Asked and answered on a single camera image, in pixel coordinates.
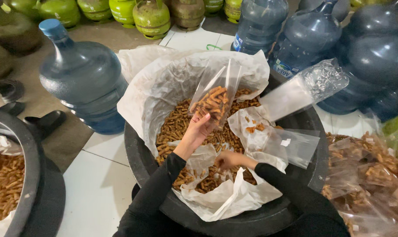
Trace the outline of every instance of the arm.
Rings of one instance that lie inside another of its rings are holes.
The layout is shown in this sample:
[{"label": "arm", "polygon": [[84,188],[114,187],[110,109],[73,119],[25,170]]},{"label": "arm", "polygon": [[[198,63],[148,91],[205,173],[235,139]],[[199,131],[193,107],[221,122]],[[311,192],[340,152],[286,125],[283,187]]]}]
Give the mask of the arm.
[{"label": "arm", "polygon": [[213,126],[207,123],[209,119],[209,114],[202,119],[196,116],[192,118],[183,139],[174,152],[167,156],[165,162],[149,177],[133,199],[120,220],[114,237],[129,236],[133,233],[143,236],[159,234],[154,231],[159,231],[156,226],[161,221],[158,215],[160,205],[171,190],[172,183],[185,167],[187,159],[213,130]]},{"label": "arm", "polygon": [[298,207],[304,214],[318,214],[332,218],[335,221],[344,223],[336,209],[328,199],[315,192],[311,188],[303,185],[299,181],[287,176],[275,167],[266,163],[258,163],[249,157],[233,153],[223,152],[217,157],[217,164],[221,169],[232,166],[242,165],[252,169],[270,185],[274,186],[291,203]]},{"label": "arm", "polygon": [[326,215],[334,220],[343,222],[337,210],[328,199],[308,186],[301,184],[298,180],[277,170],[272,165],[258,163],[255,166],[255,172],[270,185],[282,192],[304,214],[315,213]]}]

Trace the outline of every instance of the person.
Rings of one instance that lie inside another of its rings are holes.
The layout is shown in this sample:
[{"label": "person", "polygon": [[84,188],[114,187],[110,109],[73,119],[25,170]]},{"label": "person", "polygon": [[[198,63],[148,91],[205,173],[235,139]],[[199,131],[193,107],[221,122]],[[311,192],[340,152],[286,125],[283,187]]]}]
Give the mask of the person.
[{"label": "person", "polygon": [[[194,116],[181,142],[167,156],[165,162],[141,189],[139,187],[133,189],[133,201],[124,213],[113,237],[202,236],[172,221],[160,212],[159,207],[171,190],[172,183],[185,167],[186,161],[213,130],[214,127],[208,123],[209,119],[209,114],[202,119]],[[302,212],[294,224],[275,235],[350,236],[344,221],[325,197],[270,164],[258,163],[243,154],[229,151],[222,152],[216,162],[220,169],[241,165],[254,170],[257,175],[282,192]]]}]

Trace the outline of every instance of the blue bottle cap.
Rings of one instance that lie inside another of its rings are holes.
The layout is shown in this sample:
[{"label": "blue bottle cap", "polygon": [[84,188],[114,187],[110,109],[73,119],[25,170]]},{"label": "blue bottle cap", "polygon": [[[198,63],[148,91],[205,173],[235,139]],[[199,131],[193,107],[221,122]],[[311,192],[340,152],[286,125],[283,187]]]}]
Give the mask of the blue bottle cap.
[{"label": "blue bottle cap", "polygon": [[57,19],[43,20],[38,27],[50,39],[58,40],[68,35],[65,27]]}]

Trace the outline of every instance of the green string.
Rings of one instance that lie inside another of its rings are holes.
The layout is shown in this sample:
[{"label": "green string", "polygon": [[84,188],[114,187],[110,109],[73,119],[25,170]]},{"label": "green string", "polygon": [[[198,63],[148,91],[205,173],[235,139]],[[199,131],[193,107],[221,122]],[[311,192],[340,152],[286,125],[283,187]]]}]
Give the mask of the green string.
[{"label": "green string", "polygon": [[208,44],[208,45],[206,46],[206,50],[209,50],[209,48],[208,48],[209,46],[214,47],[214,48],[217,48],[217,49],[219,49],[219,50],[223,50],[222,48],[217,47],[217,46],[215,46],[215,45],[213,45],[213,44]]}]

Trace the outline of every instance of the hand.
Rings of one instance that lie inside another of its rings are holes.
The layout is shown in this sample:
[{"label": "hand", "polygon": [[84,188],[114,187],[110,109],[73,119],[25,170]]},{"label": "hand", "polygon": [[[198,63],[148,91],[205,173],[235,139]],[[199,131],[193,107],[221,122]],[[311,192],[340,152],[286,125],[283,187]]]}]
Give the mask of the hand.
[{"label": "hand", "polygon": [[236,165],[246,166],[247,168],[254,170],[258,164],[254,159],[232,151],[221,152],[221,154],[217,156],[215,163],[222,170],[229,169]]},{"label": "hand", "polygon": [[211,115],[209,114],[203,118],[194,115],[181,142],[174,149],[174,153],[184,160],[189,159],[196,148],[202,145],[208,134],[215,128],[214,124],[208,123],[210,118]]}]

